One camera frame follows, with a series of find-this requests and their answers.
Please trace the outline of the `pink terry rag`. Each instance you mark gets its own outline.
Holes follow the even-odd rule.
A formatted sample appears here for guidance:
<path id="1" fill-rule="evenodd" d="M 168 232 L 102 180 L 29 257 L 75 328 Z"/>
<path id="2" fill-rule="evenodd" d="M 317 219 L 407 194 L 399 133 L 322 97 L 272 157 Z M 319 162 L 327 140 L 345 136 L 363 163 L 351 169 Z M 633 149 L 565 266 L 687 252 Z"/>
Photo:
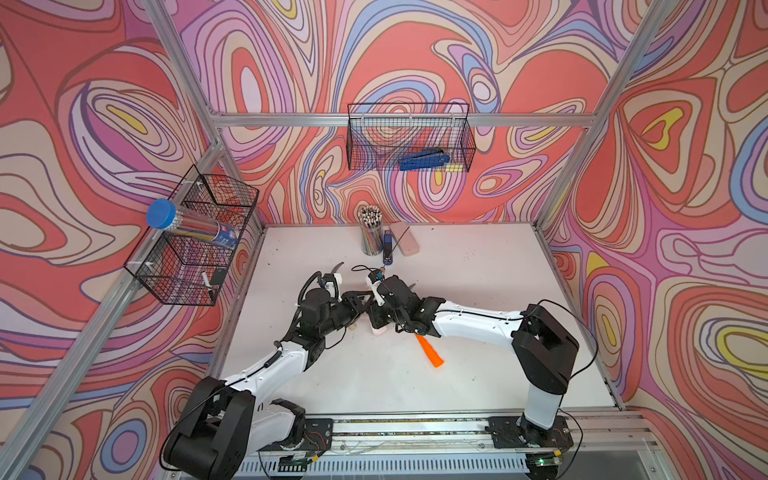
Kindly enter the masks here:
<path id="1" fill-rule="evenodd" d="M 382 282 L 372 284 L 373 299 L 367 310 L 371 328 L 375 335 L 384 334 L 391 326 L 395 325 L 393 310 L 384 302 L 384 295 L 379 292 Z"/>

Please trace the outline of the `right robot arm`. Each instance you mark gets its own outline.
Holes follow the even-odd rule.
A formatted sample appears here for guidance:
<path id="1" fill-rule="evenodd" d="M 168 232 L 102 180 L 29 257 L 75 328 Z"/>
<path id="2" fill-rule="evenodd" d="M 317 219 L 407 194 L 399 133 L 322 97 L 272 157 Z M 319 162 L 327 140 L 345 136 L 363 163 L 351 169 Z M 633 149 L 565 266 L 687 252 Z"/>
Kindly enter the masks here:
<path id="1" fill-rule="evenodd" d="M 553 428 L 567 393 L 580 344 L 538 303 L 522 311 L 467 307 L 442 297 L 420 297 L 398 276 L 371 273 L 369 310 L 376 327 L 435 338 L 462 338 L 514 352 L 529 382 L 523 420 L 539 431 Z"/>

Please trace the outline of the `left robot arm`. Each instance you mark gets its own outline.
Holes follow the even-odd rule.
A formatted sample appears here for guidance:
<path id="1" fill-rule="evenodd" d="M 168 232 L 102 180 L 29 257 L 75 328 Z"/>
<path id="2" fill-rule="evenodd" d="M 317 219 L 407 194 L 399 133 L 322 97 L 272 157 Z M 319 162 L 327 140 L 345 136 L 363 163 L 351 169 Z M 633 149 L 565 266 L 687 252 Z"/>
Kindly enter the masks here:
<path id="1" fill-rule="evenodd" d="M 300 294 L 273 353 L 239 373 L 224 379 L 207 376 L 195 385 L 163 441 L 161 468 L 195 479 L 231 479 L 252 452 L 300 442 L 305 410 L 283 399 L 266 400 L 319 359 L 328 334 L 348 328 L 374 303 L 370 291 L 339 294 L 313 288 Z"/>

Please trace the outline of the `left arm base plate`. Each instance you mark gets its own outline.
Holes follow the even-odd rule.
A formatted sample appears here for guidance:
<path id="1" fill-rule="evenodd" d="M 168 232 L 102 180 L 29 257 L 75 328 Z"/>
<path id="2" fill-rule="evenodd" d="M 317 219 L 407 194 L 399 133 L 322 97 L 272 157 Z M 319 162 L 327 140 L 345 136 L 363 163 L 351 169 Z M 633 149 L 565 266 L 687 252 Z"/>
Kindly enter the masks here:
<path id="1" fill-rule="evenodd" d="M 332 447 L 333 430 L 332 418 L 309 418 L 303 424 L 301 436 L 291 433 L 287 439 L 263 447 L 261 452 L 301 451 L 320 455 Z"/>

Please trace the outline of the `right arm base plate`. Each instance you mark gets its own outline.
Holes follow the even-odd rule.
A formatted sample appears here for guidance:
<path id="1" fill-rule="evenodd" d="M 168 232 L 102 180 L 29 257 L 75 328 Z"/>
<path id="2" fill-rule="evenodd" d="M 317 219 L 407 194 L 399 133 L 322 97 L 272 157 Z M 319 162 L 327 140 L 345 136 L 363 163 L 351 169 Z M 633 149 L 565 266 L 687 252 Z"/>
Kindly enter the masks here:
<path id="1" fill-rule="evenodd" d="M 488 418 L 485 431 L 497 449 L 549 449 L 567 451 L 574 446 L 573 437 L 563 416 L 556 416 L 553 426 L 546 430 L 524 416 L 493 416 Z"/>

